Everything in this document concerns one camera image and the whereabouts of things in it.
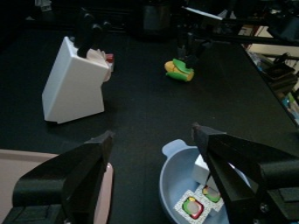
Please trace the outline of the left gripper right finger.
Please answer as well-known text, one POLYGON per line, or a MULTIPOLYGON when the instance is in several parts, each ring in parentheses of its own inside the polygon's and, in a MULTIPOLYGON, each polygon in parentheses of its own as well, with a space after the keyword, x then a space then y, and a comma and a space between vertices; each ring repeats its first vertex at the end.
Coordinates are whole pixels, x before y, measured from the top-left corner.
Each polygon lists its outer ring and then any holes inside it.
POLYGON ((195 123, 229 224, 299 224, 299 157, 195 123))

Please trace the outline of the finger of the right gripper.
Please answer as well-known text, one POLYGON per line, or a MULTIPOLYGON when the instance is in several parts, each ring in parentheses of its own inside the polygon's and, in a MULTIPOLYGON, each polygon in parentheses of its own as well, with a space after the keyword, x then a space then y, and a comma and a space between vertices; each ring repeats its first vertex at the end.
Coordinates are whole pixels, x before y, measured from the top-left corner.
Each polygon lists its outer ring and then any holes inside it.
POLYGON ((191 54, 185 58, 185 67, 193 68, 195 64, 197 63, 200 56, 207 48, 209 48, 212 42, 209 40, 196 41, 193 47, 191 49, 191 54))
POLYGON ((185 48, 187 42, 185 37, 181 32, 177 33, 177 57, 179 60, 184 60, 187 56, 187 48, 185 48))

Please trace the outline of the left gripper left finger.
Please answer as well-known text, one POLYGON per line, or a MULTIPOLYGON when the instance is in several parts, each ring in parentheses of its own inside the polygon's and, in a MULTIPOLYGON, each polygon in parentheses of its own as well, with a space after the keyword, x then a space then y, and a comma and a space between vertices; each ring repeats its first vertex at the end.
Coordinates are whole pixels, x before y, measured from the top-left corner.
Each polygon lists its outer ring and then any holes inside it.
POLYGON ((93 224, 112 143, 107 131, 18 178, 10 224, 93 224))

